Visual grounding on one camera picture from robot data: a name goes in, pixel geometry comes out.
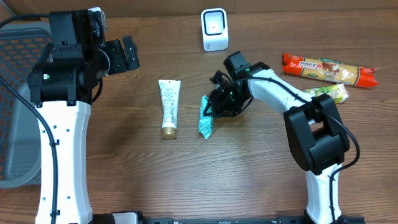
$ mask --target white tube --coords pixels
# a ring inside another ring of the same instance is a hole
[[[177,112],[180,86],[181,81],[159,80],[163,106],[162,139],[175,139],[177,137]]]

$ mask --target red snack package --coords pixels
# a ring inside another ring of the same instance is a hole
[[[375,68],[363,68],[325,58],[308,58],[284,53],[283,70],[287,74],[316,78],[345,85],[373,87],[377,85]]]

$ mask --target snack bag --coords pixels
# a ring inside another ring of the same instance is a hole
[[[331,96],[335,103],[342,103],[347,100],[348,92],[344,87],[344,84],[337,84],[326,87],[311,88],[304,90],[304,93],[309,93],[312,96],[320,96],[324,93]]]
[[[373,76],[375,68],[345,65],[339,61],[301,57],[288,53],[284,53],[284,64],[283,70],[291,75],[361,87],[377,85]]]

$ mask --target blue-gray plastic crate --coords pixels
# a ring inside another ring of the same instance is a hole
[[[0,75],[30,102],[27,76],[51,42],[44,22],[0,29]],[[40,133],[37,118],[0,86],[0,188],[40,184]]]

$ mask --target light blue object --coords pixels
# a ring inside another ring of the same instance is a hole
[[[208,102],[207,96],[203,96],[201,98],[201,106],[200,106],[200,119],[199,119],[199,132],[208,139],[213,132],[213,117],[212,116],[204,116],[203,111],[206,108]],[[211,113],[211,107],[207,110],[207,113]]]

